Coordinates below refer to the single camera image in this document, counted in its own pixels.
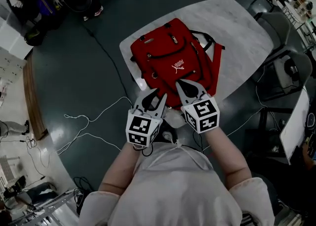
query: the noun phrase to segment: shoe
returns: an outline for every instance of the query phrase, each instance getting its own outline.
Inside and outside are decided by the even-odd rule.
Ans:
[[[29,121],[26,121],[24,126],[26,127],[26,131],[22,133],[23,135],[28,134],[30,132],[30,123]]]
[[[94,16],[95,17],[99,16],[102,11],[103,11],[103,6],[101,6],[101,8],[97,12],[94,13]]]
[[[57,191],[57,188],[55,187],[55,185],[54,185],[54,184],[52,184],[52,183],[50,183],[50,182],[47,182],[47,183],[48,183],[48,185],[49,185],[50,189],[52,189],[54,192],[56,192],[56,191]]]

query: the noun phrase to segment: drawstring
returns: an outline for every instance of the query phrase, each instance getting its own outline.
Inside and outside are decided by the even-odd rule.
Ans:
[[[174,144],[174,145],[176,145],[176,146],[173,147],[173,148],[171,148],[170,150],[165,151],[163,154],[161,154],[159,157],[157,157],[147,168],[150,168],[155,162],[157,162],[160,158],[162,158],[162,157],[163,157],[165,154],[167,154],[168,152],[170,152],[170,151],[172,151],[172,150],[175,150],[175,149],[182,149],[184,152],[186,152],[186,153],[189,155],[189,157],[191,157],[191,159],[192,159],[202,170],[204,170],[204,167],[202,167],[201,164],[190,154],[190,152],[189,152],[188,150],[186,150],[186,149],[182,146],[182,144],[181,144],[181,142],[179,142],[179,140],[177,140],[176,143],[172,143],[172,144]]]

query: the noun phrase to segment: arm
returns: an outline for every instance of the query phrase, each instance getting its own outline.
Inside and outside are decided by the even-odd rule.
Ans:
[[[207,131],[205,137],[224,171],[228,190],[251,178],[251,172],[244,156],[220,128]]]
[[[8,225],[10,222],[12,222],[12,217],[8,211],[6,210],[1,211],[0,222],[1,222],[1,225],[3,226]]]
[[[309,171],[314,165],[314,160],[308,155],[308,145],[307,143],[303,144],[303,159],[305,163],[305,168]]]
[[[116,157],[100,184],[99,191],[122,195],[133,179],[133,172],[139,157],[131,143],[126,143]]]

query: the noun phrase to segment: power cord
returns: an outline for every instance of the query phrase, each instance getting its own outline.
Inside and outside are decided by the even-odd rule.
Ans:
[[[27,187],[33,185],[34,183],[37,183],[37,182],[43,180],[43,179],[46,177],[44,174],[42,174],[42,173],[37,169],[37,167],[36,167],[36,165],[35,165],[35,162],[34,162],[34,159],[33,159],[33,156],[31,155],[31,153],[30,153],[29,150],[30,150],[30,149],[33,149],[33,148],[36,148],[36,149],[39,150],[40,162],[41,162],[41,164],[43,165],[44,168],[48,168],[48,167],[49,167],[50,155],[51,155],[51,154],[48,156],[48,164],[47,164],[47,166],[45,166],[44,163],[43,163],[43,160],[42,160],[41,150],[37,147],[37,145],[38,145],[37,141],[35,141],[34,139],[30,139],[30,138],[27,136],[25,140],[6,140],[6,141],[2,141],[2,142],[14,142],[14,141],[24,142],[24,143],[25,143],[26,149],[27,149],[27,153],[28,153],[29,156],[31,157],[31,160],[32,160],[32,162],[33,162],[33,165],[34,165],[35,170],[37,171],[38,174],[40,174],[40,175],[42,176],[39,180],[34,181],[33,183],[31,183],[31,184],[29,184],[29,185],[27,185],[27,186],[24,187],[24,188],[27,188]]]
[[[84,200],[89,193],[94,192],[94,189],[86,177],[74,177],[73,180],[77,186],[77,188],[74,189],[74,200],[77,205],[77,213],[80,215]]]
[[[0,121],[0,122],[3,123],[3,124],[5,124],[5,125],[6,125],[6,129],[7,129],[6,135],[0,138],[0,143],[1,143],[3,138],[8,137],[9,127],[8,127],[8,125],[7,125],[5,122],[3,122],[3,121]]]
[[[125,85],[124,85],[124,83],[123,83],[123,81],[122,81],[122,77],[121,77],[120,74],[119,74],[119,69],[118,69],[117,65],[115,64],[113,58],[112,58],[112,57],[110,56],[110,54],[104,49],[104,47],[102,46],[102,44],[101,44],[101,43],[99,42],[99,40],[95,37],[94,33],[93,33],[90,29],[88,29],[85,25],[83,25],[83,24],[81,24],[81,25],[85,28],[85,30],[87,31],[87,33],[88,33],[91,37],[93,37],[93,38],[95,39],[95,41],[96,41],[97,44],[100,46],[100,48],[103,50],[103,52],[104,52],[104,53],[108,56],[108,58],[112,61],[113,65],[114,65],[114,67],[115,67],[115,70],[116,70],[116,72],[117,72],[117,74],[118,74],[119,81],[120,81],[120,83],[121,83],[121,85],[122,85],[122,87],[123,87],[123,90],[124,90],[126,96],[119,98],[115,103],[113,103],[112,105],[110,105],[108,108],[104,109],[104,110],[99,114],[99,116],[98,116],[96,119],[94,119],[94,120],[90,120],[90,119],[89,119],[87,116],[85,116],[85,115],[78,115],[78,116],[74,117],[74,116],[70,116],[70,115],[68,115],[68,114],[64,114],[64,117],[65,117],[65,118],[77,119],[77,118],[79,118],[79,117],[85,117],[85,118],[88,120],[88,123],[87,123],[87,125],[86,125],[83,129],[81,129],[81,130],[78,132],[78,134],[75,136],[75,138],[74,138],[72,141],[68,142],[68,143],[65,144],[63,147],[61,147],[60,149],[58,149],[58,150],[56,151],[56,152],[57,152],[57,155],[61,155],[62,153],[64,153],[64,152],[71,146],[71,144],[72,144],[77,138],[82,137],[82,136],[85,136],[85,135],[89,135],[89,136],[92,136],[92,137],[101,139],[102,141],[106,142],[106,143],[109,144],[109,145],[114,146],[114,147],[117,148],[119,151],[121,151],[121,149],[120,149],[119,147],[117,147],[115,144],[112,144],[112,143],[110,143],[110,142],[107,142],[107,141],[105,141],[103,138],[101,138],[101,137],[99,137],[99,136],[94,136],[94,135],[92,135],[92,134],[90,134],[90,133],[84,133],[84,134],[82,134],[82,135],[79,135],[79,134],[81,133],[81,131],[85,130],[85,129],[89,126],[90,122],[96,121],[106,110],[108,110],[108,109],[111,108],[113,105],[115,105],[116,103],[118,103],[121,99],[126,98],[126,99],[129,101],[129,103],[130,103],[130,105],[131,105],[131,108],[132,108],[132,106],[133,106],[133,105],[132,105],[132,102],[131,102],[131,101],[129,100],[129,98],[128,98],[127,90],[126,90]]]
[[[92,136],[92,137],[101,139],[102,141],[106,142],[106,143],[109,144],[109,145],[114,146],[114,147],[117,148],[119,151],[121,151],[121,149],[120,149],[119,147],[117,147],[115,144],[112,144],[112,143],[110,143],[110,142],[107,142],[107,141],[105,141],[103,138],[101,138],[101,137],[99,137],[99,136],[94,136],[94,135],[92,135],[92,134],[90,134],[90,133],[84,133],[84,134],[80,135],[80,133],[81,133],[81,131],[85,130],[85,129],[89,126],[90,122],[95,122],[96,120],[98,120],[98,119],[100,118],[100,116],[101,116],[105,111],[107,111],[108,109],[110,109],[112,106],[114,106],[116,103],[118,103],[118,102],[119,102],[121,99],[123,99],[123,98],[126,98],[126,99],[128,100],[128,102],[130,103],[131,108],[132,108],[132,102],[129,100],[128,97],[125,97],[125,96],[124,96],[124,97],[119,98],[116,102],[114,102],[112,105],[110,105],[110,106],[107,107],[106,109],[104,109],[104,110],[99,114],[99,116],[98,116],[97,118],[95,118],[94,120],[90,120],[89,117],[87,117],[87,116],[85,116],[85,115],[78,115],[78,116],[74,117],[74,116],[69,116],[68,114],[64,114],[64,117],[65,117],[65,118],[71,118],[71,119],[77,119],[77,118],[80,118],[80,117],[85,117],[88,122],[87,122],[87,124],[85,125],[85,127],[84,127],[83,129],[80,129],[80,131],[78,132],[78,134],[75,136],[75,138],[74,138],[72,141],[68,142],[68,143],[65,144],[63,147],[61,147],[60,149],[58,149],[58,150],[56,151],[56,152],[57,152],[57,155],[61,155],[62,153],[64,153],[67,149],[69,149],[69,147],[71,146],[71,144],[72,144],[77,138],[82,137],[82,136],[85,136],[85,135],[89,135],[89,136]]]
[[[200,141],[200,143],[201,143],[201,145],[200,144],[198,144],[198,142],[196,141],[196,138],[195,138],[195,136],[194,136],[194,134],[195,134],[195,130],[193,130],[193,133],[192,133],[192,136],[193,136],[193,140],[194,140],[194,142],[196,143],[196,145],[201,149],[201,153],[203,153],[204,154],[204,149],[203,149],[203,139],[202,139],[202,136],[201,136],[201,134],[198,134],[199,135],[199,141]]]
[[[98,44],[98,45],[100,46],[100,48],[103,50],[103,52],[104,52],[104,53],[108,56],[108,58],[112,61],[113,65],[114,65],[114,67],[115,67],[115,70],[116,70],[116,72],[117,72],[117,74],[118,74],[119,81],[120,81],[120,83],[122,84],[122,87],[123,87],[123,89],[124,89],[125,95],[126,95],[126,97],[128,97],[127,90],[126,90],[126,88],[125,88],[125,85],[123,84],[122,77],[121,77],[120,74],[119,74],[119,69],[118,69],[117,65],[115,64],[113,58],[112,58],[112,57],[110,56],[110,54],[105,50],[105,48],[102,46],[102,44],[99,42],[99,40],[95,37],[94,33],[93,33],[90,29],[88,29],[83,23],[81,23],[81,25],[85,28],[85,30],[87,31],[87,33],[88,33],[91,37],[94,38],[94,40],[97,42],[97,44]]]
[[[264,108],[267,107],[266,105],[264,105],[264,104],[261,103],[260,98],[259,98],[259,95],[258,95],[258,90],[257,90],[257,83],[261,80],[261,78],[263,77],[264,73],[265,73],[265,67],[263,66],[263,73],[262,73],[261,77],[259,78],[259,80],[256,82],[256,89],[255,89],[255,90],[256,90],[256,95],[257,95],[257,97],[258,97],[258,101],[259,101],[259,103],[260,103],[263,107],[261,107],[257,112],[255,112],[254,114],[252,114],[239,128],[237,128],[236,130],[232,131],[232,132],[229,133],[227,136],[230,136],[230,135],[232,135],[233,133],[235,133],[236,131],[238,131],[239,129],[241,129],[254,115],[256,115],[256,114],[259,113],[262,109],[264,109]],[[280,131],[281,129],[280,129],[280,127],[279,127],[278,124],[277,124],[277,121],[276,121],[276,119],[275,119],[274,114],[271,113],[271,115],[272,115],[272,117],[273,117],[273,119],[274,119],[274,123],[276,124],[276,126],[278,127],[278,130]]]
[[[287,88],[290,88],[290,87],[302,88],[308,95],[308,92],[307,92],[307,90],[305,90],[304,86],[303,87],[299,87],[299,86],[295,86],[295,85],[290,85],[290,86],[287,86],[287,87],[275,86],[273,88],[287,89]],[[308,101],[309,101],[309,105],[311,106],[311,101],[312,100],[310,100],[310,97],[308,97]]]
[[[138,148],[136,148],[136,147],[133,145],[133,148],[134,148],[134,150],[136,150],[136,151],[141,151],[144,157],[149,157],[149,156],[153,153],[153,151],[154,151],[153,143],[151,143],[151,146],[152,146],[152,150],[151,150],[151,152],[150,152],[148,155],[145,155],[145,154],[144,154],[144,150],[147,149],[148,147],[142,148],[142,149],[138,149]]]

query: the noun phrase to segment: marble table top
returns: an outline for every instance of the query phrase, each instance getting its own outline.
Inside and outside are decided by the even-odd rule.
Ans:
[[[179,18],[191,30],[208,33],[217,43],[225,46],[215,94],[217,103],[240,87],[273,49],[272,40],[267,32],[235,0],[206,0],[191,4],[153,21],[120,43],[119,47],[126,65],[141,90],[147,90],[149,87],[141,78],[137,64],[130,60],[130,46],[142,35],[173,18]],[[198,38],[202,46],[206,44]],[[213,45],[207,50],[207,54],[213,58]],[[185,124],[180,114],[180,111],[166,107],[164,117],[173,128],[179,128]]]

